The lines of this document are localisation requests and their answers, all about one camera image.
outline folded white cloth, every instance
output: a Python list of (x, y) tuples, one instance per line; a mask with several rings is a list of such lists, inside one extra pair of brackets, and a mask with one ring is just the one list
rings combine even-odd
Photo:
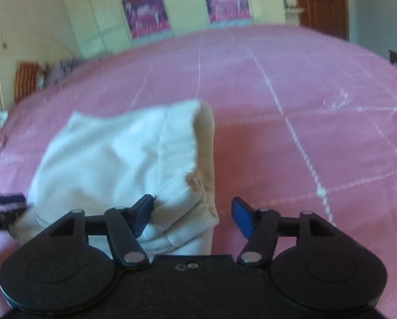
[[(189, 242), (189, 254), (209, 254), (218, 223), (213, 135), (212, 112), (198, 101), (111, 118), (74, 113), (33, 178), (33, 208), (10, 232), (27, 241), (73, 209), (101, 215), (151, 194), (154, 210), (138, 239), (144, 250), (152, 257)], [(89, 244), (110, 252), (104, 236)]]

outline brown door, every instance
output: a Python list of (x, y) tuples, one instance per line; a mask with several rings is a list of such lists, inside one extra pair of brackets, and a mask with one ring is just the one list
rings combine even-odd
[(301, 25), (328, 35), (348, 39), (348, 15), (346, 0), (298, 0), (305, 11)]

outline striped orange cloth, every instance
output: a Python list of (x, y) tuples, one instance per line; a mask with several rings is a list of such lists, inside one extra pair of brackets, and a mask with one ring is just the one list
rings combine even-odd
[(38, 74), (41, 68), (38, 63), (20, 62), (14, 81), (14, 102), (17, 104), (24, 97), (36, 91)]

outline pink bedsheet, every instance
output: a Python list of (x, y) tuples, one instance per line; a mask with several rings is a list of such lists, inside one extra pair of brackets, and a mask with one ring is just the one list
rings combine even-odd
[[(3, 130), (0, 193), (27, 192), (73, 111), (110, 116), (196, 97), (217, 125), (214, 253), (237, 255), (245, 242), (230, 219), (234, 196), (287, 216), (313, 210), (382, 259), (378, 308), (397, 319), (397, 69), (339, 39), (229, 29), (87, 64), (16, 107)], [(0, 263), (15, 247), (0, 234)]]

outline white garment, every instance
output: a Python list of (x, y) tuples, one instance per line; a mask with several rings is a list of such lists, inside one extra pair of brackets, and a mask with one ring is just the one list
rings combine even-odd
[[(33, 178), (27, 201), (34, 207), (11, 233), (27, 241), (73, 209), (102, 215), (151, 194), (154, 210), (138, 239), (144, 250), (153, 256), (190, 242), (189, 254), (210, 253), (208, 231), (218, 223), (213, 135), (212, 112), (198, 101), (111, 118), (74, 113)], [(89, 244), (109, 253), (105, 236)]]

